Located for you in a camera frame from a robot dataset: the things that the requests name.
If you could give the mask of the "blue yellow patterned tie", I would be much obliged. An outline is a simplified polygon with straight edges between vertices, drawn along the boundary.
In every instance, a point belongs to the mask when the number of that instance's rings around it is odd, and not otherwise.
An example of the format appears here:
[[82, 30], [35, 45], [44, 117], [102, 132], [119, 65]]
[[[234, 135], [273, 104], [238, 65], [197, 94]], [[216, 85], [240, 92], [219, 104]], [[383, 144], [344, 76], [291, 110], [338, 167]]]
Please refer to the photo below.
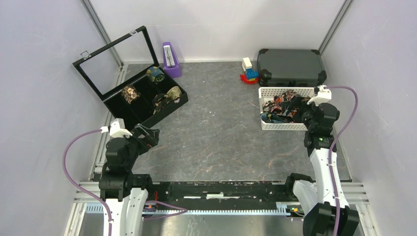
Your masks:
[[279, 116], [275, 113], [262, 113], [261, 120], [265, 123], [293, 123], [294, 120], [291, 117]]

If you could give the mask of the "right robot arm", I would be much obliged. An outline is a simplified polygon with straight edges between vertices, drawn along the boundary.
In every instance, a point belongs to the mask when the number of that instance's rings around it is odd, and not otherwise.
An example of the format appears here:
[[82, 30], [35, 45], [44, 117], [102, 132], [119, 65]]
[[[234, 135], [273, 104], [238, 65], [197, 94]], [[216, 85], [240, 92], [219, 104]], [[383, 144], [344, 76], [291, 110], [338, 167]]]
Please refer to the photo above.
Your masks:
[[307, 131], [304, 146], [314, 169], [315, 180], [292, 173], [284, 195], [298, 200], [304, 212], [304, 236], [352, 236], [359, 225], [359, 213], [349, 206], [337, 169], [337, 138], [333, 124], [340, 112], [329, 103], [305, 102], [296, 114]]

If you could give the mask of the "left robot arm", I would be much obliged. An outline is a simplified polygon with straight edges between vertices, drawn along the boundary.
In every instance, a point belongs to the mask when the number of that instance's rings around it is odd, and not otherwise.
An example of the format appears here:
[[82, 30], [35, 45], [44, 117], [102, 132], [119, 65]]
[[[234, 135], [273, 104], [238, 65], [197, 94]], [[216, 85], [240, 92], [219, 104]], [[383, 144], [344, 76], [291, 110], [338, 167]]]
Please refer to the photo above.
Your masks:
[[154, 196], [149, 174], [134, 174], [137, 158], [158, 145], [159, 129], [137, 124], [131, 131], [121, 120], [115, 120], [107, 131], [106, 161], [98, 183], [100, 199], [109, 225], [104, 232], [111, 236], [139, 236], [146, 200]]

